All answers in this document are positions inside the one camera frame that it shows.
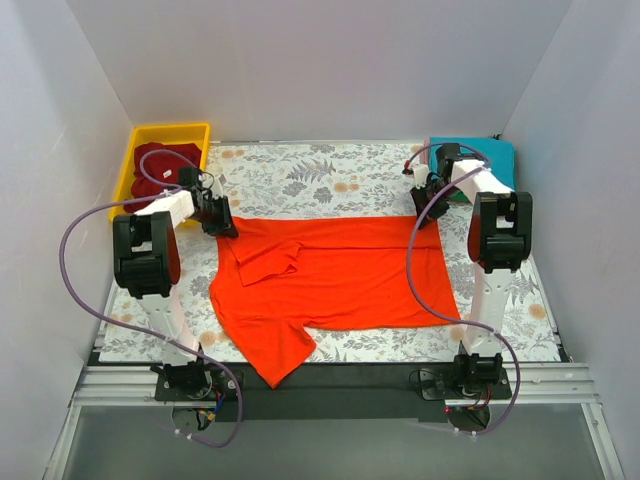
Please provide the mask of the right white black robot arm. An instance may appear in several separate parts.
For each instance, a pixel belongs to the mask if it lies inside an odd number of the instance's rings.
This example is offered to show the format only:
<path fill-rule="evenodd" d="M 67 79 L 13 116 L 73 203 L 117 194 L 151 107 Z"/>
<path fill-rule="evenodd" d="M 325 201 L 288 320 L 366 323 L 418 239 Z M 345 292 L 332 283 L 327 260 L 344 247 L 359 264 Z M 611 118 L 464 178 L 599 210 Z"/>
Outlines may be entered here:
<path fill-rule="evenodd" d="M 437 165 L 431 168 L 415 156 L 404 164 L 404 174 L 414 182 L 413 229 L 419 231 L 444 215 L 456 192 L 471 202 L 467 252 L 474 291 L 468 319 L 435 315 L 461 327 L 462 338 L 451 362 L 419 371 L 418 388 L 426 400 L 473 400 L 477 406 L 493 398 L 512 399 L 518 388 L 509 383 L 503 356 L 515 351 L 501 330 L 509 287 L 531 253 L 533 198 L 502 183 L 492 173 L 489 158 L 472 146 L 436 142 L 419 151 L 434 153 Z"/>

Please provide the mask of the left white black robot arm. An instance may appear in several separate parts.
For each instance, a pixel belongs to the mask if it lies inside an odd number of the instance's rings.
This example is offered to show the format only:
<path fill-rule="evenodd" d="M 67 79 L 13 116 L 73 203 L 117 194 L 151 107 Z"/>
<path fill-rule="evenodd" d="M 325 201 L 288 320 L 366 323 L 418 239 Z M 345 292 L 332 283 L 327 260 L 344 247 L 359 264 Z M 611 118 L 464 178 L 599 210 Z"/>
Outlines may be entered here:
<path fill-rule="evenodd" d="M 133 214 L 118 215 L 112 224 L 114 274 L 147 314 L 150 328 L 173 344 L 162 348 L 162 366 L 156 369 L 166 386 L 193 400 L 208 398 L 214 380 L 197 357 L 199 341 L 189 329 L 177 293 L 181 260 L 175 230 L 188 219 L 198 222 L 212 237 L 236 238 L 228 198 L 217 179 L 203 184 L 204 172 L 195 167 L 179 170 L 181 190 Z"/>

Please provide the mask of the orange t shirt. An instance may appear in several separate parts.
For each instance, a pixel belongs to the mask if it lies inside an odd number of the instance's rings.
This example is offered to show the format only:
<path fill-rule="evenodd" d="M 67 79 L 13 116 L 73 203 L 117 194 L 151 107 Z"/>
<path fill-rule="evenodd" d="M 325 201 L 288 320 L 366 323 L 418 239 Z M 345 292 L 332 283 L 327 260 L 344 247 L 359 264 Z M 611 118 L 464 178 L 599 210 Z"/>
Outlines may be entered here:
<path fill-rule="evenodd" d="M 226 335 L 272 388 L 315 350 L 310 329 L 446 324 L 458 317 L 435 224 L 410 216 L 238 218 L 220 238 L 211 302 Z"/>

